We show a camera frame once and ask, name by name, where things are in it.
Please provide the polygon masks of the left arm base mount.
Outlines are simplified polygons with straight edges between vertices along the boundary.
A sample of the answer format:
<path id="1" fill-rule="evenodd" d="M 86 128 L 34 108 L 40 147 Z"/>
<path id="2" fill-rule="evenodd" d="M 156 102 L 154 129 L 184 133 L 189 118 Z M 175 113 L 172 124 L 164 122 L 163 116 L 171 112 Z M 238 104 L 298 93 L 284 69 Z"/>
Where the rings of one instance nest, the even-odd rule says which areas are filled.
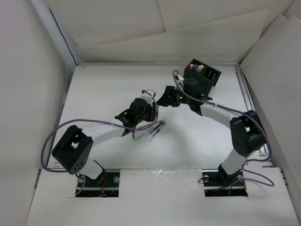
<path id="1" fill-rule="evenodd" d="M 77 174 L 76 197 L 98 197 L 116 198 L 119 197 L 120 170 L 110 169 L 100 184 L 86 177 L 86 182 L 82 175 Z"/>

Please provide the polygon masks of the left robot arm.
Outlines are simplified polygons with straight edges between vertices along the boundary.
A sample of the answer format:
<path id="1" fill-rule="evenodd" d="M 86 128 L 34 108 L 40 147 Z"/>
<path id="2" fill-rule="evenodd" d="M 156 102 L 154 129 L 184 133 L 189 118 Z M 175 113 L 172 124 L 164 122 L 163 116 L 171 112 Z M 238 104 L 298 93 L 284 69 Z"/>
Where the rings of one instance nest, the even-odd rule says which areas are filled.
<path id="1" fill-rule="evenodd" d="M 101 186 L 107 171 L 95 160 L 89 158 L 92 147 L 116 138 L 124 137 L 138 130 L 143 121 L 154 123 L 158 118 L 158 106 L 152 97 L 136 98 L 128 109 L 109 122 L 81 129 L 70 126 L 52 150 L 52 156 L 71 175 L 81 174 L 93 186 Z"/>

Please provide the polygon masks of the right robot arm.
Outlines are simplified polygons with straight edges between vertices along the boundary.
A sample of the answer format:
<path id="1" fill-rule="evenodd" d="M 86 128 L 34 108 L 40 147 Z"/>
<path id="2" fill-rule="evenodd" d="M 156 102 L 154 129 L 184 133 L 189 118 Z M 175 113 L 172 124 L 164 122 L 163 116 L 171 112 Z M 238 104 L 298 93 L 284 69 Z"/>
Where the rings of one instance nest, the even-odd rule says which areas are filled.
<path id="1" fill-rule="evenodd" d="M 159 106 L 186 104 L 196 114 L 210 118 L 230 129 L 233 149 L 218 167 L 217 179 L 227 186 L 234 181 L 248 158 L 267 144 L 267 136 L 255 111 L 241 112 L 215 104 L 200 90 L 196 79 L 175 77 L 175 86 L 166 86 Z"/>

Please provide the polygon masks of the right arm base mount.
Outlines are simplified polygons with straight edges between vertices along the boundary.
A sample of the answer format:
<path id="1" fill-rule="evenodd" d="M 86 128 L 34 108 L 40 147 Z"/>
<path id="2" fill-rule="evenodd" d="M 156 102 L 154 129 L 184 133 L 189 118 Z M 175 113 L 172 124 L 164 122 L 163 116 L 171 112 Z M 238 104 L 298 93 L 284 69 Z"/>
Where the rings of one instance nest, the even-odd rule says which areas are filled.
<path id="1" fill-rule="evenodd" d="M 242 170 L 228 175 L 221 166 L 218 169 L 203 169 L 198 181 L 204 186 L 205 197 L 247 197 Z"/>

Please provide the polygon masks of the yellow cap highlighter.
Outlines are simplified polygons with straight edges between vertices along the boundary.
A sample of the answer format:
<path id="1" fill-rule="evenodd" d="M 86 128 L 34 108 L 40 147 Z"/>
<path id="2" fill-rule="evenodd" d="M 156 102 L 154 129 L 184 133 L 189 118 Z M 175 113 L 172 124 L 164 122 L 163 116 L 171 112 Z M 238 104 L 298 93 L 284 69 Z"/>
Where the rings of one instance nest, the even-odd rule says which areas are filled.
<path id="1" fill-rule="evenodd" d="M 198 73 L 201 72 L 201 71 L 203 70 L 203 68 L 204 68 L 203 65 L 199 65 L 199 66 L 197 67 L 197 72 L 198 72 Z"/>

